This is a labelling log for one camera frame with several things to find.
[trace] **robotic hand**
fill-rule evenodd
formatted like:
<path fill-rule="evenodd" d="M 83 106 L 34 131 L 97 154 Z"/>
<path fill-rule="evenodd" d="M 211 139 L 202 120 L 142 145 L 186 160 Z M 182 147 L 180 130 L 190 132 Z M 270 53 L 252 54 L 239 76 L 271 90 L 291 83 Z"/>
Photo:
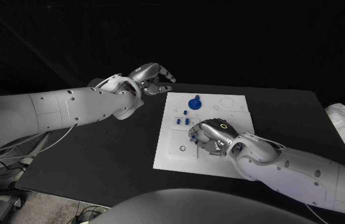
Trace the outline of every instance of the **robotic hand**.
<path fill-rule="evenodd" d="M 29 135 L 86 125 L 109 118 L 123 120 L 144 104 L 142 93 L 170 91 L 159 87 L 159 75 L 173 82 L 173 75 L 157 63 L 143 65 L 129 77 L 106 79 L 97 87 L 0 96 L 0 147 Z"/>
<path fill-rule="evenodd" d="M 208 142 L 198 139 L 199 131 Z M 245 179 L 262 181 L 305 204 L 345 213 L 345 166 L 251 132 L 239 134 L 222 119 L 196 124 L 189 137 L 202 149 L 229 159 Z"/>

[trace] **floor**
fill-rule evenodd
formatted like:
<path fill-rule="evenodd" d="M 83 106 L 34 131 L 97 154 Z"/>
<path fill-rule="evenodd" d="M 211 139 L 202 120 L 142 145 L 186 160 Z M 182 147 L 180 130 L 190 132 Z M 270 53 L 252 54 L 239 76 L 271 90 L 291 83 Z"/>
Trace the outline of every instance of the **floor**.
<path fill-rule="evenodd" d="M 24 208 L 14 212 L 9 224 L 68 224 L 75 215 L 93 206 L 91 204 L 60 198 L 38 192 L 27 194 Z M 106 212 L 104 207 L 97 208 L 98 212 Z M 90 220 L 91 212 L 83 215 L 81 220 Z"/>

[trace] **white cloth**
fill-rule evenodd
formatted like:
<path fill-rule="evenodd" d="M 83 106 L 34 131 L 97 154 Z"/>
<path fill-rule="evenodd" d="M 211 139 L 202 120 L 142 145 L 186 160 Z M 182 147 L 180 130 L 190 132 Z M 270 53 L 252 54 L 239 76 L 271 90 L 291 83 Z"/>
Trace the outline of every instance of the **white cloth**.
<path fill-rule="evenodd" d="M 345 142 L 345 106 L 337 103 L 326 109 L 326 112 L 339 130 L 343 141 Z"/>

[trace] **black curtain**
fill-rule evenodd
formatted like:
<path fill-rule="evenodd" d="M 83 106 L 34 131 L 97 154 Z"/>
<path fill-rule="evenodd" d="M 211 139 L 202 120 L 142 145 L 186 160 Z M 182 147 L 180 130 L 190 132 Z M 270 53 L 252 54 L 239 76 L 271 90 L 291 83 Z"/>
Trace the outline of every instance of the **black curtain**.
<path fill-rule="evenodd" d="M 344 48 L 344 0 L 0 0 L 12 94 L 159 62 L 182 83 L 311 90 L 327 106 L 345 102 Z"/>

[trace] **blue part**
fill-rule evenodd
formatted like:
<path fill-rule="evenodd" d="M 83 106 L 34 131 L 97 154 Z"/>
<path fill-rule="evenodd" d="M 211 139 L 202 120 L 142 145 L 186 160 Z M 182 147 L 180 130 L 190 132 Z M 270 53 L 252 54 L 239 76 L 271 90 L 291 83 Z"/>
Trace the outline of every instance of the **blue part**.
<path fill-rule="evenodd" d="M 189 107 L 190 107 L 190 109 L 193 109 L 193 110 L 201 109 L 201 107 L 202 107 L 202 102 L 201 102 L 201 96 L 199 96 L 199 95 L 196 96 L 195 99 L 192 99 L 192 100 L 189 101 Z"/>

